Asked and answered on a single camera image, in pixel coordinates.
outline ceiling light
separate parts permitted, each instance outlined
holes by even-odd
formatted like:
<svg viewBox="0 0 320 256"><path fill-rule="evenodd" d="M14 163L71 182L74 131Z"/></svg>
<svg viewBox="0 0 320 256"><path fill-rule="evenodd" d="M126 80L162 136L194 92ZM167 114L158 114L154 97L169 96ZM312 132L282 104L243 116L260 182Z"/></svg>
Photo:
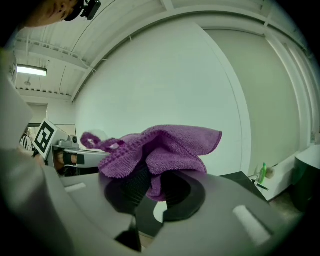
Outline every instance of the ceiling light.
<svg viewBox="0 0 320 256"><path fill-rule="evenodd" d="M18 71L18 73L25 73L25 74L31 74L31 75L45 77L47 75L48 69L42 68L42 67L37 67L37 66L18 64L17 71Z"/></svg>

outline purple towel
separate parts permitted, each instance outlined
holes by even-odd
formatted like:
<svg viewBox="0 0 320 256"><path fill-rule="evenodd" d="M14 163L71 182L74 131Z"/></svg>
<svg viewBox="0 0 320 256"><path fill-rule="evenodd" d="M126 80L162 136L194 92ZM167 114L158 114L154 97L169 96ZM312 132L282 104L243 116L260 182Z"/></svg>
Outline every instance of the purple towel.
<svg viewBox="0 0 320 256"><path fill-rule="evenodd" d="M85 132L81 143L88 149L100 149L110 155L98 168L109 178L127 177L142 158L152 174L147 196L155 201L165 201L161 191L161 174L168 170L195 170L206 173L207 169L198 156L214 151L222 137L221 131L183 125L157 125L141 134L129 134L121 139L101 141Z"/></svg>

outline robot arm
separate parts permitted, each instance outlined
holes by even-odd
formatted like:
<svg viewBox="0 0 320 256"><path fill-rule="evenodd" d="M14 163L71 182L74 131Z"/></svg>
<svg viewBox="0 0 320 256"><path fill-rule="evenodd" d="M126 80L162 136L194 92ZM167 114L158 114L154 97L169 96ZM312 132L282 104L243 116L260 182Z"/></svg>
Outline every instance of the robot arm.
<svg viewBox="0 0 320 256"><path fill-rule="evenodd" d="M56 151L63 150L66 153L77 155L77 163L66 166L82 169L97 167L99 162L109 155L106 152L80 149L76 136L66 134L46 118L40 125L34 146L50 167L55 167L54 155Z"/></svg>

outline white backdrop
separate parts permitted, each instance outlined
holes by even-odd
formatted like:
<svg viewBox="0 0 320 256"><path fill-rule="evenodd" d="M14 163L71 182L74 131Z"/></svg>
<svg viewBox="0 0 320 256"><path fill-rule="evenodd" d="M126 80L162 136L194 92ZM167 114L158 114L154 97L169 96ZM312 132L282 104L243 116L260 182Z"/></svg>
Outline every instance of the white backdrop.
<svg viewBox="0 0 320 256"><path fill-rule="evenodd" d="M239 172L243 158L250 161L250 152L243 154L235 97L242 89L238 81L234 91L230 70L214 47L191 22L163 24L135 37L105 61L80 92L74 108L78 136L99 129L119 138L165 124L207 127L223 132L218 148L202 157L208 172ZM245 100L242 104L249 116ZM250 123L244 125L250 131ZM245 143L250 151L250 134Z"/></svg>
<svg viewBox="0 0 320 256"><path fill-rule="evenodd" d="M231 30L206 30L221 47L242 85L251 121L250 175L296 153L300 119L295 90L266 38Z"/></svg>

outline gray floor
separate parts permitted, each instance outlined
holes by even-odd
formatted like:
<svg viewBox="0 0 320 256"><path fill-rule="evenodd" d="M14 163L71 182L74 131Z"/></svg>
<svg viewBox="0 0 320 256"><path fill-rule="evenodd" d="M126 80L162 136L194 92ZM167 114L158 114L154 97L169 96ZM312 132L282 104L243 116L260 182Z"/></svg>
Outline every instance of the gray floor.
<svg viewBox="0 0 320 256"><path fill-rule="evenodd" d="M287 223L298 221L303 216L303 213L295 208L287 191L272 200L270 205L281 214Z"/></svg>

